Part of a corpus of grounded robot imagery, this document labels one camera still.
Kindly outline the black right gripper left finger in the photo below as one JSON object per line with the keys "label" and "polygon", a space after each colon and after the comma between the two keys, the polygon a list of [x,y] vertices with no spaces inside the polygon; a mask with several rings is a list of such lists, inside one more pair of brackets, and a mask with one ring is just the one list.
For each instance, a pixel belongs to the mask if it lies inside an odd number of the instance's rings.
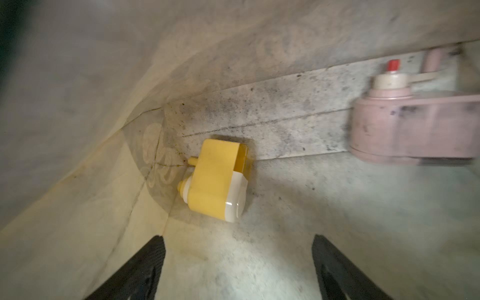
{"label": "black right gripper left finger", "polygon": [[154,300],[165,257],[163,237],[152,237],[87,299]]}

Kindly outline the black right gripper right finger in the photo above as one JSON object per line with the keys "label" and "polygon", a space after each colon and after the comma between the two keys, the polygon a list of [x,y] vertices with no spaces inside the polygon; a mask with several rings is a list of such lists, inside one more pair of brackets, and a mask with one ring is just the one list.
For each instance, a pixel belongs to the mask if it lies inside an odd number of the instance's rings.
{"label": "black right gripper right finger", "polygon": [[325,236],[314,237],[311,251],[322,299],[391,299]]}

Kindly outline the canvas tote bag green handles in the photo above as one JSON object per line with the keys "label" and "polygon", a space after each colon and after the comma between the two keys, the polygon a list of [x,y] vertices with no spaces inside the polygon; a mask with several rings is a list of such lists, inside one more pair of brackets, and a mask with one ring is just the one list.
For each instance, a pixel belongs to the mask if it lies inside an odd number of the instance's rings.
{"label": "canvas tote bag green handles", "polygon": [[[480,90],[478,1],[2,1],[1,298],[83,300],[152,237],[156,300],[319,300],[323,235],[395,300],[480,297],[480,158],[371,164],[355,101],[394,58]],[[247,145],[237,222],[179,192]]]}

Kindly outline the bright yellow sharpener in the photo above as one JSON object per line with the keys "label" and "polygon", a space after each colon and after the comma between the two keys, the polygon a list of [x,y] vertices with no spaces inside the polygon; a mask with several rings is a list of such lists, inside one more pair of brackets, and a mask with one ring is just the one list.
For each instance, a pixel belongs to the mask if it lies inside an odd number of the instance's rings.
{"label": "bright yellow sharpener", "polygon": [[198,157],[190,157],[194,167],[177,190],[191,211],[229,223],[237,222],[246,204],[252,161],[249,148],[240,142],[204,140]]}

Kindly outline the pale pink sharpener in bag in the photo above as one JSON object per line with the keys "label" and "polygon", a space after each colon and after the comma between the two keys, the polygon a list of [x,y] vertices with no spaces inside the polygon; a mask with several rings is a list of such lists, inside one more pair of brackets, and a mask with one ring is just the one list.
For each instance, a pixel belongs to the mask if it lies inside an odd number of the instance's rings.
{"label": "pale pink sharpener in bag", "polygon": [[392,59],[354,102],[349,151],[370,163],[469,165],[480,155],[480,96],[451,91],[414,93],[435,80],[443,49],[429,50],[421,71],[400,70]]}

